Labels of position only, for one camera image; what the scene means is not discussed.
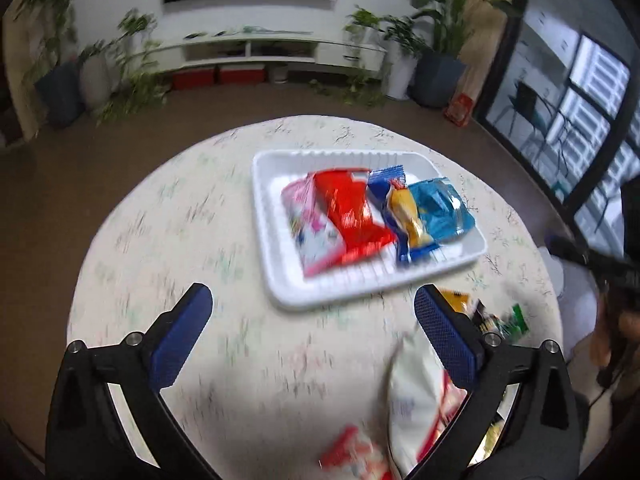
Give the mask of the person's right hand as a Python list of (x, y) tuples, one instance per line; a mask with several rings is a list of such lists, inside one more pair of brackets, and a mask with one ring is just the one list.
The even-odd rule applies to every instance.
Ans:
[(601, 298), (589, 347), (590, 359), (598, 368), (598, 385), (611, 387), (638, 347), (639, 312), (612, 308)]

